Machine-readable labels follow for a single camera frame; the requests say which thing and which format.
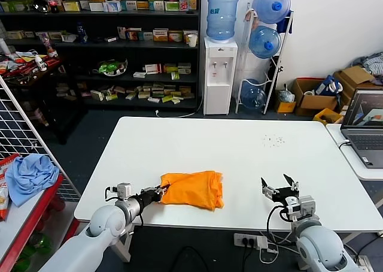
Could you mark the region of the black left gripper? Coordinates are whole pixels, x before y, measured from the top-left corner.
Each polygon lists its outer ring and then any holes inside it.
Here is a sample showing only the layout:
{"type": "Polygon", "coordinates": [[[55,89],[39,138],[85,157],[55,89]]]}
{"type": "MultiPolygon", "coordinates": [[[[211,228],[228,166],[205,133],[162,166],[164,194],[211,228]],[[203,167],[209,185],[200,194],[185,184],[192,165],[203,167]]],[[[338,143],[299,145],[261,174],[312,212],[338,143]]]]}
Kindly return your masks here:
{"type": "Polygon", "coordinates": [[[158,203],[161,201],[162,196],[166,193],[168,185],[160,186],[158,185],[156,188],[146,188],[143,189],[139,195],[142,206],[146,207],[151,203],[158,203]]]}

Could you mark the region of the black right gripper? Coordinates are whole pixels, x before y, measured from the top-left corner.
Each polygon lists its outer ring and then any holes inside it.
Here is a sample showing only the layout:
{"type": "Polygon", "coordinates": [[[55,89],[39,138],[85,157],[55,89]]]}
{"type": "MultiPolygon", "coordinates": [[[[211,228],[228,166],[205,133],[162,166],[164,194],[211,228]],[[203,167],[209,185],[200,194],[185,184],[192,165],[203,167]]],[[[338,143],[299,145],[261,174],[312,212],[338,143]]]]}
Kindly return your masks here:
{"type": "Polygon", "coordinates": [[[270,187],[266,183],[264,178],[261,178],[261,183],[262,183],[262,194],[266,198],[271,198],[273,202],[281,203],[284,207],[286,207],[288,206],[287,204],[288,197],[298,198],[299,183],[295,182],[290,176],[286,174],[284,174],[284,178],[287,181],[287,183],[290,185],[290,187],[278,188],[277,190],[275,190],[274,188],[270,187]]]}

